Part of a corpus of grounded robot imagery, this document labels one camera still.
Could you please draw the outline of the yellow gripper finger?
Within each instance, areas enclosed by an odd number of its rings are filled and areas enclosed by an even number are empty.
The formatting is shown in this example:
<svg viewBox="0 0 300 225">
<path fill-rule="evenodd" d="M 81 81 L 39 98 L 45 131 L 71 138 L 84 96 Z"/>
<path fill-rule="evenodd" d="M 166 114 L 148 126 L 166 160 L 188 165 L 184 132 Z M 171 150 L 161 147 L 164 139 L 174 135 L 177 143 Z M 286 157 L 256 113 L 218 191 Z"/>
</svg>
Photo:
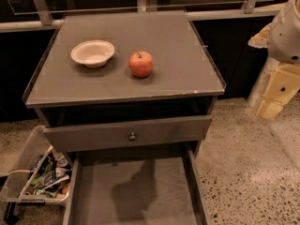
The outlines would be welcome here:
<svg viewBox="0 0 300 225">
<path fill-rule="evenodd" d="M 271 24 L 267 24 L 259 33 L 252 37 L 247 45 L 256 49 L 264 49 L 268 47 L 269 32 Z"/>
</svg>

